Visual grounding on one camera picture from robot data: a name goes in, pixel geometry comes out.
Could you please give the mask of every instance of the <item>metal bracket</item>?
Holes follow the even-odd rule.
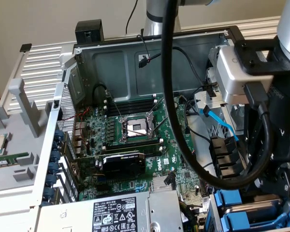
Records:
[[[234,44],[234,51],[237,55],[242,69],[253,76],[261,75],[286,75],[290,74],[290,61],[281,51],[277,37],[264,40],[239,40]],[[263,62],[258,57],[259,51],[274,51],[282,53],[279,61]]]

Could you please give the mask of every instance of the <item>green circuit board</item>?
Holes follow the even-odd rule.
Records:
[[[179,123],[182,126],[182,132],[191,152],[193,152],[194,148],[191,134],[185,134],[184,104],[179,103],[178,97],[174,98],[174,101],[177,106],[177,115]],[[144,117],[144,113],[133,114],[133,119],[142,117]],[[163,101],[157,105],[153,112],[153,117],[155,126],[166,118]],[[148,141],[149,139],[138,136],[137,138],[131,138],[123,142],[121,140],[121,118],[119,116],[104,117],[104,112],[101,107],[90,110],[82,120],[86,121],[90,127],[90,130],[87,132],[87,139],[89,141],[94,139],[94,146],[90,148],[90,152],[86,148],[83,148],[81,156],[76,159],[84,186],[84,189],[79,194],[80,201],[112,196],[118,193],[152,191],[153,178],[160,176],[167,177],[170,172],[173,172],[176,175],[175,181],[178,196],[188,204],[201,204],[201,195],[195,193],[196,185],[200,185],[199,178],[183,162],[168,120],[165,120],[159,129],[155,131],[152,138],[153,141],[156,141],[157,137],[163,139],[163,144],[136,145],[110,152],[102,151],[103,144],[105,145],[107,143],[109,146],[116,146],[124,143],[134,143],[136,141]],[[102,174],[93,174],[92,167],[94,167],[97,159],[101,161],[103,157],[110,154],[124,154],[128,152],[140,152],[146,155],[151,154],[150,157],[145,159],[146,168],[144,174],[140,174],[137,178],[131,177],[125,179],[107,179]]]

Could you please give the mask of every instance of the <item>black connector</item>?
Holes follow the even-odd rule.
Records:
[[[148,63],[148,59],[146,56],[144,56],[144,58],[141,59],[141,61],[139,62],[139,69],[145,67],[147,65],[147,63]]]
[[[211,111],[211,109],[208,107],[208,105],[206,105],[203,109],[203,114],[205,117],[208,117],[208,113]]]
[[[261,103],[267,104],[269,99],[261,82],[250,82],[244,85],[244,92],[252,109],[258,110]]]

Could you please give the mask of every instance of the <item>motherboard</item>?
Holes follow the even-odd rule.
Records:
[[[194,153],[184,103],[174,98],[179,123]],[[162,96],[107,103],[80,111],[71,163],[82,186],[79,200],[142,191],[176,190],[189,205],[202,205],[203,183],[185,163],[174,140]]]

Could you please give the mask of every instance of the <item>chip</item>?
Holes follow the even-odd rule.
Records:
[[[185,173],[185,178],[191,178],[190,173]]]

